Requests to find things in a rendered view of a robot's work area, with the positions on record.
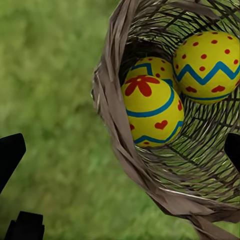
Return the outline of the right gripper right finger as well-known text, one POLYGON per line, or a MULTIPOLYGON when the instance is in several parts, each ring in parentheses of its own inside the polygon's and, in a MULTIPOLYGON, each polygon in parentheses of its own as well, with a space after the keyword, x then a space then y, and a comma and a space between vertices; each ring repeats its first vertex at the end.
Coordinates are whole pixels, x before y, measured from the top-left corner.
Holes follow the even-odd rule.
POLYGON ((231 160, 232 166, 240 172, 240 133, 227 133, 223 150, 231 160))

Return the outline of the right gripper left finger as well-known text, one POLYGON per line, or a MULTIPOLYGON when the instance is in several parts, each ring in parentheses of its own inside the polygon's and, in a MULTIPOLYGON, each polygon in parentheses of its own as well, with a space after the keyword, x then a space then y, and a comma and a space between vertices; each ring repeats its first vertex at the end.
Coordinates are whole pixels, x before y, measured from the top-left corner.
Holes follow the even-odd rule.
POLYGON ((0 138, 0 193, 26 153, 22 133, 0 138))

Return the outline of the wicker basket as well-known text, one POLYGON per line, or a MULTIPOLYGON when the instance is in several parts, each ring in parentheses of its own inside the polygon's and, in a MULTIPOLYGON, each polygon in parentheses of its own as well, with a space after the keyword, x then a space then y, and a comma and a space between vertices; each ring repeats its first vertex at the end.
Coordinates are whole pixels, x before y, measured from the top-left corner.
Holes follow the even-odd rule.
MULTIPOLYGON (((240 223, 240 203, 233 204, 229 201, 240 197, 240 184, 233 186, 237 180, 240 180, 240 171, 234 167, 229 175, 222 178, 219 176, 228 171, 230 167, 215 174, 223 166, 221 164, 217 169, 210 171, 226 155, 224 146, 221 149, 217 148, 226 140, 228 134, 226 133, 200 162, 196 163, 192 160, 214 137, 213 144, 217 141, 224 127, 229 129, 228 133, 235 132, 237 135, 240 132, 240 103, 234 112, 236 101, 240 102, 240 98, 237 98, 240 84, 227 98, 212 104, 210 111, 205 105, 201 107, 201 115, 194 118, 197 123, 191 134, 187 134, 188 131, 182 128, 178 137, 185 138, 186 142, 189 140, 188 145, 192 142, 196 143, 186 154, 174 149, 173 142, 154 148, 134 144, 121 89, 121 76, 139 60, 135 59, 138 52, 156 52, 159 53, 160 58, 165 57, 170 64, 173 63, 174 54, 167 51, 161 41, 155 42, 158 37, 162 39, 165 35, 173 36, 174 38, 170 41, 175 46, 179 46, 189 37, 202 31, 206 32, 207 27, 210 27, 212 31, 216 29, 223 32, 217 22, 226 18, 231 25, 227 27, 240 40, 234 28, 240 31, 236 24, 236 22, 240 23, 240 18, 235 14, 240 12, 240 4, 227 0, 234 6, 232 9, 219 0, 207 1, 213 9, 221 13, 221 16, 214 13, 211 7, 204 4, 202 0, 119 0, 109 18, 99 63, 91 76, 90 95, 93 107, 110 136, 110 147, 123 168, 124 174, 140 186, 164 214, 188 221, 200 240, 240 240, 240 237, 214 224, 216 222, 240 223), (164 7, 173 8, 179 12, 178 14, 171 13, 162 9, 164 7), (166 24, 160 24, 157 22, 160 18, 172 20, 166 24), (180 20, 198 24, 199 28, 192 25, 195 30, 191 33, 187 32, 187 35, 183 37, 170 32, 169 26, 176 25, 175 22, 180 20), (202 20, 205 25, 197 20, 202 20), (126 49, 128 49, 126 52, 128 55, 124 56, 126 49), (233 104, 229 109, 231 101, 233 104), (231 111, 231 121, 227 124, 231 111), (224 122, 221 122, 224 114, 224 122), (213 129, 208 142, 204 143, 213 129), (202 163, 215 150, 217 153, 207 162, 202 163), (180 157, 180 161, 191 163, 193 166, 167 164, 165 161, 167 156, 154 151, 171 152, 180 157), (177 170, 187 170, 187 173, 178 173, 177 170), (236 176, 231 181, 226 182, 235 174, 236 176), (164 182, 165 178, 170 182, 164 182), (190 182, 199 179, 203 181, 190 182), (215 181, 205 183, 208 180, 215 181), (222 184, 222 186, 215 187, 212 191, 202 190, 216 184, 222 184), (228 190, 216 192, 223 188, 228 190), (227 196, 226 199, 215 201, 225 196, 227 196)), ((186 104, 186 96, 183 92, 180 94, 180 100, 183 105, 186 104)), ((196 106, 194 101, 188 101, 186 120, 190 114, 194 114, 196 106)))

